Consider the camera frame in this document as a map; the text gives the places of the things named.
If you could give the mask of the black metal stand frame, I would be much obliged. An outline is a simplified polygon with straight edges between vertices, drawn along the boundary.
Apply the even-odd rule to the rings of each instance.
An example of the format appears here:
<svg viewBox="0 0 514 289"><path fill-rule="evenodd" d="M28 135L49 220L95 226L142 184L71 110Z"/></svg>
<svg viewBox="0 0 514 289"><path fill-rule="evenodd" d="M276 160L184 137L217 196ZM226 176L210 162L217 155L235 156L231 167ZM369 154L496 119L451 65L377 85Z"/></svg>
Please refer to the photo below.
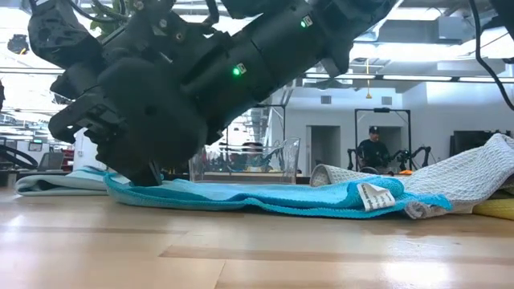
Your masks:
<svg viewBox="0 0 514 289"><path fill-rule="evenodd" d="M363 118L371 116L372 114L389 114L395 113L401 120L406 124L407 139L406 143L403 144L402 139L402 128L400 126L393 126L392 124L385 124L386 117L378 117L375 121L370 123L365 122L363 129L359 129L358 126ZM371 126L377 126L379 128L380 137L379 140L383 142L389 150L390 156L400 149L412 149L411 141L411 124L410 124L410 110L402 109L390 109L390 108L356 108L354 110L354 129L355 129L355 149L359 143L369 138L369 128ZM390 168L397 168L399 163L391 161L389 163Z"/></svg>

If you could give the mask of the light blue teal-edged towel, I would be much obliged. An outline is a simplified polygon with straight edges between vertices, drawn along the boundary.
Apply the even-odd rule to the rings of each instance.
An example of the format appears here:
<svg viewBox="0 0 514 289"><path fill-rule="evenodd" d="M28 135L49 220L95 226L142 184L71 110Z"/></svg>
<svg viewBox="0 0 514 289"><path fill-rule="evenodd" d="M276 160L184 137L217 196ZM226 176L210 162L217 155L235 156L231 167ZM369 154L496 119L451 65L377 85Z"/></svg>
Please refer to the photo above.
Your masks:
<svg viewBox="0 0 514 289"><path fill-rule="evenodd" d="M20 178L14 185L23 197L107 196L104 177L108 171L93 167L77 169L66 175L36 174Z"/></svg>

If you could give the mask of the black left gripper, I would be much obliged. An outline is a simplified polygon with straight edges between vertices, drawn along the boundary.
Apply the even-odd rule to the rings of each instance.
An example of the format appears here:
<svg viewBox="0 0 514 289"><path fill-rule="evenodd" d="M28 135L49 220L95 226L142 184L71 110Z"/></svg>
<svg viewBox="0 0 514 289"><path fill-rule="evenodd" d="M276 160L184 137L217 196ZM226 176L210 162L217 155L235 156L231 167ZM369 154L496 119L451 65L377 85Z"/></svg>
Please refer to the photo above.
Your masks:
<svg viewBox="0 0 514 289"><path fill-rule="evenodd" d="M31 0L27 26L31 50L62 69L92 59L102 52L100 42L79 22L69 0Z"/></svg>

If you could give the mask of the black cabinet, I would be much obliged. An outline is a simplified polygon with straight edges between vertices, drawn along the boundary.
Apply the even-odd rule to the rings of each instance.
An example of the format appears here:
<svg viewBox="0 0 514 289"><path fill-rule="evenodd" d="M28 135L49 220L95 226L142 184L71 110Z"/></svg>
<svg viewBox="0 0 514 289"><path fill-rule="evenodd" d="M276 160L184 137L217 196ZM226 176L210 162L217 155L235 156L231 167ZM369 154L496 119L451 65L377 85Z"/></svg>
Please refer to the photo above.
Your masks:
<svg viewBox="0 0 514 289"><path fill-rule="evenodd" d="M495 131L454 131L450 138L450 153L451 157L460 154L469 149L478 148L484 145L494 134L501 133L506 136L512 136L510 130L501 132Z"/></svg>

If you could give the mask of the black ceiling-mounted device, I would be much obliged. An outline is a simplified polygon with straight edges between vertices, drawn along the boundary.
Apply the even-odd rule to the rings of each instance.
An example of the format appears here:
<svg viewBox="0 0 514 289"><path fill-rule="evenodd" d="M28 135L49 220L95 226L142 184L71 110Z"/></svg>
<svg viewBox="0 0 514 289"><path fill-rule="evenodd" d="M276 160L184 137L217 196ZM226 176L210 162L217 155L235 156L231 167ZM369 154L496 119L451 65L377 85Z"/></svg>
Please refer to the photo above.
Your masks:
<svg viewBox="0 0 514 289"><path fill-rule="evenodd" d="M7 49L17 55L25 55L30 51L27 35L13 34L7 43Z"/></svg>

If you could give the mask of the turquoise terry towel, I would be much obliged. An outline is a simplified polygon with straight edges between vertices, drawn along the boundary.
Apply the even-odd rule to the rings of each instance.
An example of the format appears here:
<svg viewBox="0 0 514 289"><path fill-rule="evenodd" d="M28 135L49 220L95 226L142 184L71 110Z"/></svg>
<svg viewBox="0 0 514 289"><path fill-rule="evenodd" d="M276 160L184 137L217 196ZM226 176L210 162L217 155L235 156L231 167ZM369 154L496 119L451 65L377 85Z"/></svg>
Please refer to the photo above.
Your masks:
<svg viewBox="0 0 514 289"><path fill-rule="evenodd" d="M108 195L125 205L180 210L225 211L255 206L303 217L367 219L400 211L421 218L432 208L453 208L442 194L414 194L390 177L365 177L318 187L194 183L180 179L158 186L136 186L121 183L110 173L104 183Z"/></svg>

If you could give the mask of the grey waffle-weave towel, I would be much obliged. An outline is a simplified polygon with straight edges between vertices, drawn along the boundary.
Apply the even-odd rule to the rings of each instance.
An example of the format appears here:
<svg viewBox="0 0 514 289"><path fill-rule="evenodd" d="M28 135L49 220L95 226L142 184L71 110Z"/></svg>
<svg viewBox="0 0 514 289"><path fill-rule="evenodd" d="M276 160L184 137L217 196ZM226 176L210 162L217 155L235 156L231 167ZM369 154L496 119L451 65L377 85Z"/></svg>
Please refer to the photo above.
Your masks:
<svg viewBox="0 0 514 289"><path fill-rule="evenodd" d="M447 158L408 177L358 173L331 165L314 168L310 185L343 185L358 201L362 185L374 185L410 218L472 213L487 200L514 198L514 139L497 133L484 145Z"/></svg>

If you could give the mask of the black background robot arms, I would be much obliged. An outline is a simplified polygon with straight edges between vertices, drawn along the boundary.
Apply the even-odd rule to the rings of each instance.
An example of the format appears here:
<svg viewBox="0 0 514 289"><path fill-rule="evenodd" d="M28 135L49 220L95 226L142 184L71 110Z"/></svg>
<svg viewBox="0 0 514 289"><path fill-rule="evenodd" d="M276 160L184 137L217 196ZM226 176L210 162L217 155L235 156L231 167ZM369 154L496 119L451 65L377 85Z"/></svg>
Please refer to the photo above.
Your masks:
<svg viewBox="0 0 514 289"><path fill-rule="evenodd" d="M361 173L371 173L371 174L385 174L390 176L399 175L398 173L402 170L412 170L415 171L418 169L418 166L415 162L415 157L419 153L424 153L424 158L421 167L425 168L427 167L429 157L431 155L431 147L430 146L421 146L415 151L410 151L407 149L400 149L397 152L395 152L392 156L390 156L390 162L396 161L399 163L399 166L397 168L390 168L390 170L387 173L379 173L376 169L373 168L362 168L358 163L358 157L357 157L357 150L356 149L348 149L347 150L348 157L349 157L349 164L347 169L348 170L355 170L357 172Z"/></svg>

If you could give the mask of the yellow towel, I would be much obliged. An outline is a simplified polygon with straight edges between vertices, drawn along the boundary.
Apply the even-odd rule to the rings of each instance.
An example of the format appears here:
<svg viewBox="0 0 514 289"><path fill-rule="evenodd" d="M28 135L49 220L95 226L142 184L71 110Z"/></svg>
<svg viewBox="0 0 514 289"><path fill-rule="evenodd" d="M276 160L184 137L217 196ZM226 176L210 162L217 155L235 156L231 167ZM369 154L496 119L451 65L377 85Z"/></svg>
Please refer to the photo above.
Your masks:
<svg viewBox="0 0 514 289"><path fill-rule="evenodd" d="M514 221L514 198L484 201L475 206L472 213Z"/></svg>

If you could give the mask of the clear plastic bin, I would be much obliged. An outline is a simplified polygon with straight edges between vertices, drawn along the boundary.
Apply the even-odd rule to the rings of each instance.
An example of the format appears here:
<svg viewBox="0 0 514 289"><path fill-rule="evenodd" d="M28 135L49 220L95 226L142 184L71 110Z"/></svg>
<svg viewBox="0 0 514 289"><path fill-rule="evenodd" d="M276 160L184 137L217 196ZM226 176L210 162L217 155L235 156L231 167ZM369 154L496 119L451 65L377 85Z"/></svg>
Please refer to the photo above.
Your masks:
<svg viewBox="0 0 514 289"><path fill-rule="evenodd" d="M298 173L300 139L265 146L207 145L189 160L192 182L294 184Z"/></svg>

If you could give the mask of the long ceiling light strip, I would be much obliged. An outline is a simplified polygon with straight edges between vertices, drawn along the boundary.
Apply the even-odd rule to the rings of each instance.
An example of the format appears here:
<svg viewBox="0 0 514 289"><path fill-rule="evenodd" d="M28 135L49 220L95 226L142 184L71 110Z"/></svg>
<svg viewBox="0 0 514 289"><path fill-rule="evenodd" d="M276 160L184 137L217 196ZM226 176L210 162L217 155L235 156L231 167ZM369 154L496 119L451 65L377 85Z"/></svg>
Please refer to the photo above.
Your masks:
<svg viewBox="0 0 514 289"><path fill-rule="evenodd" d="M452 83L494 83L492 77L485 76L444 76L444 75L369 75L343 74L331 77L325 73L305 73L305 79L350 79L350 80L380 80L380 81L412 81L412 82L452 82ZM499 77L503 84L514 84L514 77Z"/></svg>

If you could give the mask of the person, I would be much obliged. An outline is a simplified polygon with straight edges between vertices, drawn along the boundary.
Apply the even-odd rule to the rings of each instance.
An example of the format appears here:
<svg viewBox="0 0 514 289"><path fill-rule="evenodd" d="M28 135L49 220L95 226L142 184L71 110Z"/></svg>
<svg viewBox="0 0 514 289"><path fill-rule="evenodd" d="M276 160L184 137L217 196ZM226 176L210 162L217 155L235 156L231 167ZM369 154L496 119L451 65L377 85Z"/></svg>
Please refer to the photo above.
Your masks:
<svg viewBox="0 0 514 289"><path fill-rule="evenodd" d="M230 155L230 170L233 172L270 173L273 168L263 154L263 144L246 142L236 153Z"/></svg>
<svg viewBox="0 0 514 289"><path fill-rule="evenodd" d="M357 146L358 163L362 168L373 168L379 173L390 170L390 153L386 145L379 140L380 132L377 126L369 128L369 138Z"/></svg>

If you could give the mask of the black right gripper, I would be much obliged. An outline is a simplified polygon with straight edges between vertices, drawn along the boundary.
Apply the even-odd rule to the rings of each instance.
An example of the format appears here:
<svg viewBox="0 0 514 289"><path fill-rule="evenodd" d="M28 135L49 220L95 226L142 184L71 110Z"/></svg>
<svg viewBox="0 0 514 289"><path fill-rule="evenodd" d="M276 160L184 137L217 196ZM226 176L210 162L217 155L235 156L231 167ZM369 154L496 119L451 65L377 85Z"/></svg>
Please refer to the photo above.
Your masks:
<svg viewBox="0 0 514 289"><path fill-rule="evenodd" d="M68 143L83 130L96 159L137 186L161 185L161 167L188 161L207 137L205 120L165 71L135 58L102 71L49 129Z"/></svg>

